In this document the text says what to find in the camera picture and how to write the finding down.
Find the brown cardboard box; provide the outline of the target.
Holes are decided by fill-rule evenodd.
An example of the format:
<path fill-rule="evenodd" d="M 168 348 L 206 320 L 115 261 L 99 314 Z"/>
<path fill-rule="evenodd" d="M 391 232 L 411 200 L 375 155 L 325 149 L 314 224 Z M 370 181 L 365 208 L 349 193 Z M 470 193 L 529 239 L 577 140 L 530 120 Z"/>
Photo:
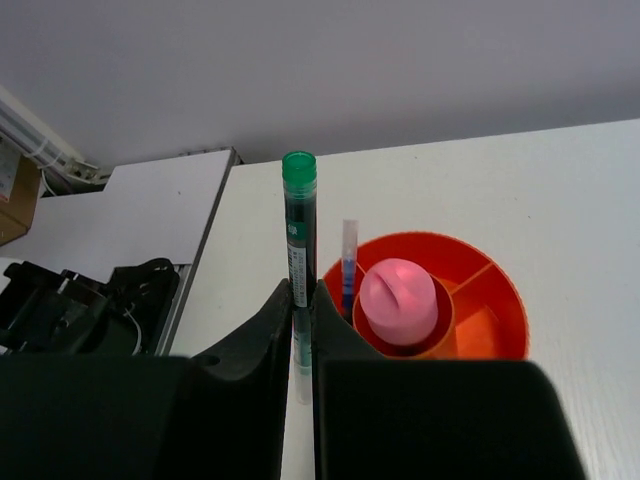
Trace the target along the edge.
<path fill-rule="evenodd" d="M 16 148 L 1 140 L 1 245 L 31 228 L 39 198 L 40 170 Z"/>

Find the blue ink pen refill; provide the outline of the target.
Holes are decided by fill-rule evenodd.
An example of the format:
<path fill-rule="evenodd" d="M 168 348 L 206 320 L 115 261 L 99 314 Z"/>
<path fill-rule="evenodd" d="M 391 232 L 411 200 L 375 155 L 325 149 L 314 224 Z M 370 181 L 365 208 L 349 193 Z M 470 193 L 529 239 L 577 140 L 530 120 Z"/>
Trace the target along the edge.
<path fill-rule="evenodd" d="M 358 221 L 345 219 L 342 229 L 342 308 L 346 318 L 351 317 L 355 298 L 357 270 Z"/>

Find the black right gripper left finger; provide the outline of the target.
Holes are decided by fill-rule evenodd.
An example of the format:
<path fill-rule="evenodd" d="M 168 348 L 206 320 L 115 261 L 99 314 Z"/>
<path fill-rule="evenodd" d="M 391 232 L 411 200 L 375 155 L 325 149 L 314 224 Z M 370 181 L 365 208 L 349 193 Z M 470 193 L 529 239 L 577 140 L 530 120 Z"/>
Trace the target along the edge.
<path fill-rule="evenodd" d="M 193 357 L 1 360 L 5 479 L 276 479 L 292 331 L 282 280 Z"/>

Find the green ink pen refill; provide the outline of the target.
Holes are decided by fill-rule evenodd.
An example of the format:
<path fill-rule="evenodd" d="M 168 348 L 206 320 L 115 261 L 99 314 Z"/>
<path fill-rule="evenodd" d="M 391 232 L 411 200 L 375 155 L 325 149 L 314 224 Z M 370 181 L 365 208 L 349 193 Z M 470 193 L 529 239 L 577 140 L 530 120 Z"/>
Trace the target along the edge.
<path fill-rule="evenodd" d="M 317 284 L 317 169 L 314 155 L 282 159 L 288 273 L 293 296 L 294 375 L 298 401 L 312 401 L 311 303 Z"/>

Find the orange round organizer container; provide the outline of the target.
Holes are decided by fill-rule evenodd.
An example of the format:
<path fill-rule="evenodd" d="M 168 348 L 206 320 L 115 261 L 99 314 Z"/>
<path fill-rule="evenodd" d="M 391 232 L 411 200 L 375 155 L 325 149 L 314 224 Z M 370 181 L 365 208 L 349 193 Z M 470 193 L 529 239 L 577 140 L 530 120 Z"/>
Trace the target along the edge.
<path fill-rule="evenodd" d="M 529 326 L 524 304 L 509 277 L 474 246 L 444 234 L 399 232 L 358 246 L 354 292 L 366 272 L 387 258 L 411 261 L 434 279 L 440 313 L 434 333 L 414 346 L 396 347 L 371 329 L 358 298 L 353 328 L 389 358 L 524 360 Z"/>

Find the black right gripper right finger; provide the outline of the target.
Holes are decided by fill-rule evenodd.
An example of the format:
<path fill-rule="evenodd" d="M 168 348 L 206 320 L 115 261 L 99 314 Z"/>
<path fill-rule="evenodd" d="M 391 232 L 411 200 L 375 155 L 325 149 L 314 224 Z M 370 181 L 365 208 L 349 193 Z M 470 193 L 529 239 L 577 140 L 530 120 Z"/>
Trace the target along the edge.
<path fill-rule="evenodd" d="M 312 307 L 319 479 L 582 479 L 558 395 L 528 361 L 393 360 Z"/>

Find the pink glue stick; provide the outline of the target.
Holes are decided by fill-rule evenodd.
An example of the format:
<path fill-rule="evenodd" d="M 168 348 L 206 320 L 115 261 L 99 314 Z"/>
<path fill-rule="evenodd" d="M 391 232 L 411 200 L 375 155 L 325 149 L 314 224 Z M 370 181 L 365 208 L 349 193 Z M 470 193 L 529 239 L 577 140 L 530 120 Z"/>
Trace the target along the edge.
<path fill-rule="evenodd" d="M 389 258 L 376 263 L 364 276 L 359 299 L 372 331 L 388 344 L 418 344 L 436 327 L 435 282 L 409 260 Z"/>

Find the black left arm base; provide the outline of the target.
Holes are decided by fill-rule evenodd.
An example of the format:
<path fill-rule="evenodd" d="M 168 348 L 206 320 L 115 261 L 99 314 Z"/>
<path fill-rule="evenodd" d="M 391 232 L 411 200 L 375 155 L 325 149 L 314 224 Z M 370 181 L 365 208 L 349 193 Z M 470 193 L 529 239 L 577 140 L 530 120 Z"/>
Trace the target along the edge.
<path fill-rule="evenodd" d="M 180 276 L 166 258 L 105 283 L 10 259 L 1 267 L 1 353 L 153 355 Z"/>

